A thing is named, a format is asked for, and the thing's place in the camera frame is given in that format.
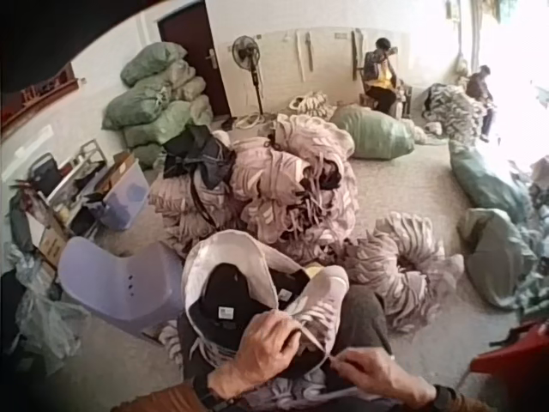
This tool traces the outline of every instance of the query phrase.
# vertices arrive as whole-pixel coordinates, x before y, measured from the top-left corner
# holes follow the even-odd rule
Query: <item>man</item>
[[[377,102],[375,110],[389,114],[396,101],[396,73],[389,56],[396,53],[385,38],[376,41],[376,50],[366,53],[363,80],[369,86],[366,94]]]
[[[194,336],[182,317],[182,347],[191,345]],[[205,373],[203,367],[188,358],[183,349],[184,373],[181,385],[137,398],[112,412],[208,412],[236,411],[232,405],[246,391],[284,371],[299,346],[298,325],[280,311],[265,312],[252,319],[234,360]],[[346,348],[375,346],[375,348]],[[326,367],[327,385],[356,385],[380,399],[365,401],[343,397],[325,403],[310,412],[489,412],[483,403],[467,399],[449,388],[433,386],[399,367],[388,352],[387,326],[380,301],[364,285],[351,286],[341,309],[341,325],[333,349],[338,354]]]
[[[490,129],[492,127],[492,120],[494,118],[494,105],[492,94],[488,90],[486,85],[486,78],[492,73],[488,66],[480,66],[478,73],[474,73],[469,77],[469,83],[467,84],[467,90],[465,93],[467,96],[478,100],[486,107],[486,115],[482,121],[482,136],[480,137],[485,142],[488,142],[490,136]]]

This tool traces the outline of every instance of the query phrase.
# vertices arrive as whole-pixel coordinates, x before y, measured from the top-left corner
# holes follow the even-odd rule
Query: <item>fan stand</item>
[[[263,105],[261,103],[261,95],[259,94],[259,74],[257,73],[257,67],[254,64],[253,58],[251,59],[251,81],[254,83],[254,88],[256,88],[257,104],[259,105],[259,114],[263,114]]]

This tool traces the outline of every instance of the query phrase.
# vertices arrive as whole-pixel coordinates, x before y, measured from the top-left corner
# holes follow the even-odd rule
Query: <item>door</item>
[[[178,43],[189,53],[185,60],[196,69],[196,75],[206,81],[204,93],[209,97],[214,114],[231,114],[204,2],[193,4],[167,16],[159,21],[158,27],[162,40]]]

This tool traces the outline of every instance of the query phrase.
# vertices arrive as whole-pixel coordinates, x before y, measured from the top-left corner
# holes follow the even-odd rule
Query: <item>electric fan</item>
[[[259,56],[259,46],[251,37],[241,36],[234,40],[234,43],[232,44],[232,57],[240,68],[251,72],[251,81],[254,83],[254,87],[256,88],[259,113],[263,114],[263,106],[261,103],[261,96],[259,94],[259,75],[257,73]]]

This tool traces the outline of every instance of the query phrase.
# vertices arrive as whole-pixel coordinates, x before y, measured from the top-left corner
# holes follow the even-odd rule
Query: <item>shoe label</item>
[[[217,317],[219,319],[234,319],[234,307],[220,306],[217,310]]]
[[[278,293],[278,299],[282,300],[283,302],[288,302],[292,298],[293,293],[289,290],[281,289]]]

